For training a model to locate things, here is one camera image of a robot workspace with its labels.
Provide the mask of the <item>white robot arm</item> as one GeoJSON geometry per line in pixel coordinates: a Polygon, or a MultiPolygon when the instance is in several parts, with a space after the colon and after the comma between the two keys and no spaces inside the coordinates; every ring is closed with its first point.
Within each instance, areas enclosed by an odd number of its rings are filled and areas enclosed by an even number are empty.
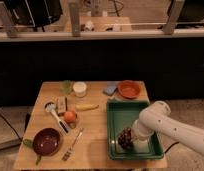
{"type": "Polygon", "coordinates": [[[177,140],[186,147],[204,156],[204,130],[169,117],[171,109],[164,101],[156,101],[144,108],[131,127],[131,135],[134,139],[145,141],[154,132],[177,140]]]}

